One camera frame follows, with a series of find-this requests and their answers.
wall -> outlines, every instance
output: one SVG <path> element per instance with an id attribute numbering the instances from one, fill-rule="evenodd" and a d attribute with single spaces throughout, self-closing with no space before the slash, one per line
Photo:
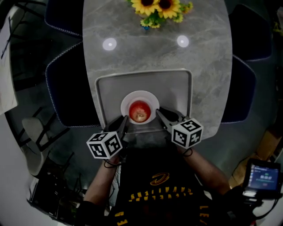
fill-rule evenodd
<path id="1" fill-rule="evenodd" d="M 0 116 L 0 222 L 3 226 L 56 226 L 47 215 L 26 201 L 31 177 L 25 158 L 6 121 Z"/>

dark blue chair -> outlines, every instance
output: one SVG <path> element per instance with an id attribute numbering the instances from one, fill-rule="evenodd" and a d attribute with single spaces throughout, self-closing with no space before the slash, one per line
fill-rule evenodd
<path id="1" fill-rule="evenodd" d="M 233 54 L 242 60 L 262 60 L 271 56 L 271 28 L 266 20 L 240 4 L 229 15 Z"/>
<path id="2" fill-rule="evenodd" d="M 255 88 L 255 73 L 245 62 L 233 56 L 230 90 L 222 124 L 241 122 L 248 117 Z"/>
<path id="3" fill-rule="evenodd" d="M 64 126 L 100 126 L 88 84 L 82 42 L 47 66 L 46 82 L 58 119 Z"/>
<path id="4" fill-rule="evenodd" d="M 45 12 L 45 23 L 74 37 L 82 37 L 84 0 L 49 0 Z"/>

screen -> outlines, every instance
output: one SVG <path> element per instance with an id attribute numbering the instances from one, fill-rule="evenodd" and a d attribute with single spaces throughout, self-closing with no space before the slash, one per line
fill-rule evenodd
<path id="1" fill-rule="evenodd" d="M 248 187 L 254 189 L 276 190 L 278 174 L 278 169 L 252 164 Z"/>

apple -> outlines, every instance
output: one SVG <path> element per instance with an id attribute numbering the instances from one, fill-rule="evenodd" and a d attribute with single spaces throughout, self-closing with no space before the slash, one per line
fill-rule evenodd
<path id="1" fill-rule="evenodd" d="M 135 101 L 130 106 L 129 116 L 135 122 L 145 122 L 150 114 L 150 107 L 144 101 Z"/>

floor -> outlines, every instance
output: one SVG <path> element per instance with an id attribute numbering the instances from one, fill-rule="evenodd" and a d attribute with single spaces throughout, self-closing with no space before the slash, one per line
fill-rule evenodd
<path id="1" fill-rule="evenodd" d="M 232 12 L 237 2 L 239 1 L 226 1 L 229 13 Z M 261 1 L 249 0 L 241 2 L 247 2 L 248 5 L 269 21 L 268 14 Z M 36 34 L 54 40 L 49 58 L 45 60 L 46 63 L 51 60 L 51 56 L 58 55 L 79 41 L 49 28 L 43 21 L 40 22 L 35 18 L 31 20 L 36 21 L 41 29 Z M 247 120 L 236 124 L 220 125 L 219 131 L 214 137 L 206 139 L 196 146 L 197 151 L 218 166 L 228 177 L 232 174 L 239 161 L 248 157 L 256 150 L 264 131 L 275 119 L 277 108 L 275 94 L 277 55 L 278 53 L 274 48 L 269 59 L 249 63 L 256 73 L 257 85 L 252 109 Z M 25 63 L 15 64 L 13 68 L 16 71 L 22 70 L 21 67 L 25 66 Z M 43 107 L 43 111 L 40 113 L 39 118 L 43 123 L 46 123 L 54 112 L 45 83 L 19 91 L 17 92 L 17 97 L 19 106 L 11 110 L 9 114 L 18 132 L 22 128 L 21 120 L 24 117 L 30 117 L 40 106 Z M 56 134 L 62 129 L 64 127 L 56 121 L 51 127 L 50 135 Z M 50 158 L 59 164 L 64 164 L 71 153 L 75 153 L 71 159 L 71 165 L 65 173 L 70 188 L 74 186 L 79 173 L 82 174 L 82 185 L 84 188 L 89 186 L 96 175 L 101 160 L 94 159 L 91 156 L 86 141 L 93 133 L 97 132 L 99 132 L 99 128 L 71 128 L 52 148 Z M 136 136 L 135 144 L 139 147 L 160 145 L 163 140 L 163 133 L 143 134 Z"/>

